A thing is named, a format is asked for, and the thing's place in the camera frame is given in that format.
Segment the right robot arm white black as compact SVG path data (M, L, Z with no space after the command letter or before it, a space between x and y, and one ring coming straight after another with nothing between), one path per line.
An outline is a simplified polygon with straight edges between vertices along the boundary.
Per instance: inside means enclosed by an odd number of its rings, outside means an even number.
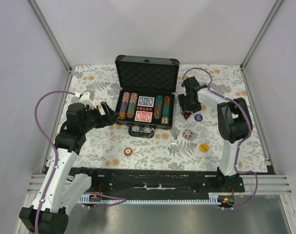
M223 138L223 152L215 186L221 192L228 191L239 177L236 169L240 145L252 132L252 122L245 99L227 98L208 87L200 85L195 77L183 81L185 93L178 95L183 114L196 113L202 104L215 110L218 115L218 129Z

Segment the orange red chip stack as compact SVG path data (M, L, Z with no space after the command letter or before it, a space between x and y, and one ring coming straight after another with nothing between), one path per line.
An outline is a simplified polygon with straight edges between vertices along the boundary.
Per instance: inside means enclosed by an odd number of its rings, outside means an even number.
M126 148L124 150L124 155L125 156L131 156L132 155L132 149L131 148Z

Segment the white clear dealer button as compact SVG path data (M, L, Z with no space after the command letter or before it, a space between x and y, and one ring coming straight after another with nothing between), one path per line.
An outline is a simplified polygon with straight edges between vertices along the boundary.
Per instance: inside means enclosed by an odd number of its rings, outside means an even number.
M170 143L167 149L171 154L173 154L175 151L178 150L178 145L176 143Z

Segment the yellow round blind button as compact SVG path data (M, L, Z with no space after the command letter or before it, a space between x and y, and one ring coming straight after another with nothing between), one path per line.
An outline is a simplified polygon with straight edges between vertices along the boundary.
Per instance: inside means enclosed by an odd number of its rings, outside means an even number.
M209 146L206 143L202 143L199 146L199 150L203 153L207 153L209 151Z

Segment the tan blue chip stack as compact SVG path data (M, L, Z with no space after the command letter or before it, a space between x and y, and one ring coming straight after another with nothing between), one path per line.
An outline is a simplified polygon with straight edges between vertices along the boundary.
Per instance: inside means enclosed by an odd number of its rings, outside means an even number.
M192 136L192 132L190 130L185 130L183 132L183 138L184 139L190 139L191 136Z

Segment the red triangular all-in token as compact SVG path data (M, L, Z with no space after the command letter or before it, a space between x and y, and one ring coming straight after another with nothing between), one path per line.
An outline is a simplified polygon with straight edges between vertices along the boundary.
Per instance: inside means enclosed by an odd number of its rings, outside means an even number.
M185 120L188 120L188 119L190 118L191 115L192 115L191 112L184 112L184 113L183 113L183 117L184 117Z

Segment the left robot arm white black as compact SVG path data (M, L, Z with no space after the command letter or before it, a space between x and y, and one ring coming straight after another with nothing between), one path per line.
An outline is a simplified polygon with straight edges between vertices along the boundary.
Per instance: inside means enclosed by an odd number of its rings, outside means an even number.
M115 124L119 114L106 102L101 102L104 113L90 101L69 105L66 121L55 138L55 159L52 161L43 184L30 207L23 207L19 218L28 231L36 234L63 234L69 215L81 196L99 187L99 179L93 175L77 174L65 188L69 172L76 161L86 134Z

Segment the blue round blind button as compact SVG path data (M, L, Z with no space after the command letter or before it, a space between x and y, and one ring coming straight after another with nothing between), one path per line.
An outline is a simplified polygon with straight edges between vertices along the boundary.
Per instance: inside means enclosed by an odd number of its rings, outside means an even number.
M195 121L201 122L203 120L203 116L201 114L196 114L194 116Z

